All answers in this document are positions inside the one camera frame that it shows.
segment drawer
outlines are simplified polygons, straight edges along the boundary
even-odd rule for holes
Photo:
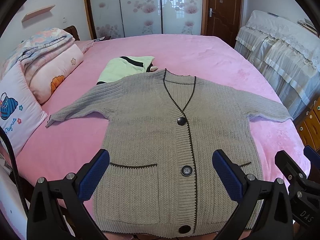
[[[316,116],[315,111],[311,110],[304,120],[308,127],[316,150],[320,148],[320,122]]]
[[[298,127],[298,134],[303,142],[304,146],[309,145],[314,150],[316,149],[315,144],[313,143],[312,137],[308,130],[306,123],[303,121],[302,124]]]
[[[313,107],[313,111],[315,111],[318,120],[320,120],[320,98],[318,99],[316,105]]]

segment pillow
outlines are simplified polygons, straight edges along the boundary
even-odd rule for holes
[[[40,67],[30,80],[30,90],[40,104],[45,103],[64,79],[83,61],[76,44]]]
[[[30,91],[20,61],[0,82],[0,93],[0,126],[7,134],[17,156],[31,134],[48,115]]]
[[[75,41],[75,44],[79,47],[79,49],[84,54],[88,49],[90,49],[93,45],[93,41]]]

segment wall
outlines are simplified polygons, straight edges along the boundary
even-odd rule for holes
[[[246,21],[253,10],[274,13],[294,23],[308,18],[295,0],[248,0]]]
[[[28,12],[55,4],[47,13],[21,23]],[[0,63],[21,41],[48,27],[66,28],[74,25],[81,40],[90,40],[90,32],[84,7],[84,0],[27,0],[13,17],[0,38]]]

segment sliding wardrobe door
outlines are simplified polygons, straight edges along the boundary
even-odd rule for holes
[[[162,0],[163,33],[200,35],[202,0]]]
[[[120,0],[90,0],[97,37],[124,37]]]
[[[126,37],[162,33],[160,0],[120,0]]]

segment wall shelf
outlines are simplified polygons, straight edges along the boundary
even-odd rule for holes
[[[52,5],[49,5],[49,6],[46,6],[46,7],[43,7],[43,8],[40,8],[38,10],[35,10],[35,11],[32,11],[32,12],[29,12],[27,13],[24,18],[21,20],[21,22],[23,23],[24,21],[26,20],[29,20],[35,16],[38,16],[40,14],[43,14],[43,13],[46,13],[46,12],[49,12],[53,7],[55,7],[56,5],[55,4],[52,4]]]

